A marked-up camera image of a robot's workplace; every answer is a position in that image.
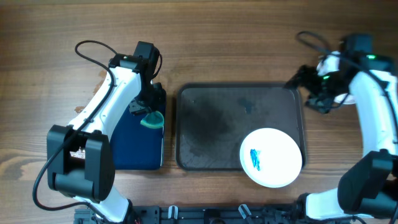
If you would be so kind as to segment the green yellow sponge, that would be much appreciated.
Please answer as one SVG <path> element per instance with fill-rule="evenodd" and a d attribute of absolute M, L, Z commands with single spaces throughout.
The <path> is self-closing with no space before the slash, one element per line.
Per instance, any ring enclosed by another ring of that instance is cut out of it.
<path fill-rule="evenodd" d="M 163 128 L 164 123 L 165 119 L 160 111 L 153 111 L 151 113 L 148 113 L 140 122 L 142 126 L 150 129 Z"/>

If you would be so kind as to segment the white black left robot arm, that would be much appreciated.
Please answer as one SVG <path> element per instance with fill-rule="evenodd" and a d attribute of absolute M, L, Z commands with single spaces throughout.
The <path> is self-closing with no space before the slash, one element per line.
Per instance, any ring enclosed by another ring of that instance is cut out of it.
<path fill-rule="evenodd" d="M 139 223 L 132 202 L 114 186 L 117 170 L 162 166 L 166 92 L 155 82 L 162 56 L 138 42 L 131 55 L 115 53 L 106 78 L 83 111 L 47 134 L 47 162 L 39 172 L 50 189 L 84 205 L 98 223 Z"/>

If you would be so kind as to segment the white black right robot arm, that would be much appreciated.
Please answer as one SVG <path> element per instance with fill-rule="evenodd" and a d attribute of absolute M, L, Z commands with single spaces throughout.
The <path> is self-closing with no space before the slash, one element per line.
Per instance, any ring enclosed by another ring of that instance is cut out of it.
<path fill-rule="evenodd" d="M 397 222 L 397 77 L 394 61 L 373 52 L 368 34 L 349 34 L 333 51 L 327 40 L 308 31 L 296 40 L 320 53 L 315 67 L 302 65 L 285 84 L 308 90 L 306 106 L 322 114 L 337 109 L 336 97 L 352 96 L 363 140 L 362 158 L 340 179 L 337 188 L 303 194 L 299 219 L 310 223 L 363 221 L 366 217 Z"/>

